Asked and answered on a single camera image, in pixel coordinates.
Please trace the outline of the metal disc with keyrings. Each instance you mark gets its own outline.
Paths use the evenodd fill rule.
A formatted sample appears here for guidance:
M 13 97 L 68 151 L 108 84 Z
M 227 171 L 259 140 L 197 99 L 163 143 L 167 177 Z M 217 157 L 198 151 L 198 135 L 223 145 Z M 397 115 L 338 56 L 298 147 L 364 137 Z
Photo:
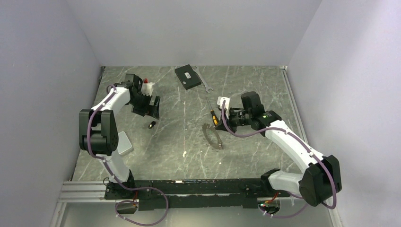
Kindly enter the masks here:
M 223 149 L 222 140 L 217 130 L 210 124 L 204 123 L 202 125 L 202 132 L 206 141 L 214 148 L 218 150 Z

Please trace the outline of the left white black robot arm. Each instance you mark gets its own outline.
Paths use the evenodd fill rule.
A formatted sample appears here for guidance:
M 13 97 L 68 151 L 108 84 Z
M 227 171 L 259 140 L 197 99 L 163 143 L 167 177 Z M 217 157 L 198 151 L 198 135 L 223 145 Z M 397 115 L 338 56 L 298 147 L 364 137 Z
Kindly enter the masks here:
M 135 194 L 136 185 L 131 170 L 117 151 L 119 133 L 115 118 L 124 106 L 131 105 L 132 113 L 159 119 L 160 97 L 152 96 L 154 87 L 154 82 L 126 74 L 124 81 L 107 86 L 107 95 L 102 101 L 78 114 L 80 149 L 99 160 L 125 199 Z

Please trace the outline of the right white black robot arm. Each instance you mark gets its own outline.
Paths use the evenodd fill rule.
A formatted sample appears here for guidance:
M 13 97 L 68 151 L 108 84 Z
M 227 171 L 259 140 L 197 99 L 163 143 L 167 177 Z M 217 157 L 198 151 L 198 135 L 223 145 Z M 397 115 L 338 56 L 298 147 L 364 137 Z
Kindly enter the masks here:
M 277 191 L 286 191 L 310 206 L 321 204 L 329 209 L 336 208 L 337 193 L 342 189 L 338 159 L 313 149 L 276 112 L 265 110 L 256 92 L 242 94 L 241 101 L 242 108 L 233 108 L 230 107 L 230 98 L 217 98 L 221 118 L 215 129 L 227 131 L 238 138 L 260 134 L 281 148 L 301 171 L 294 174 L 273 169 L 264 173 L 261 176 L 261 192 L 272 196 Z

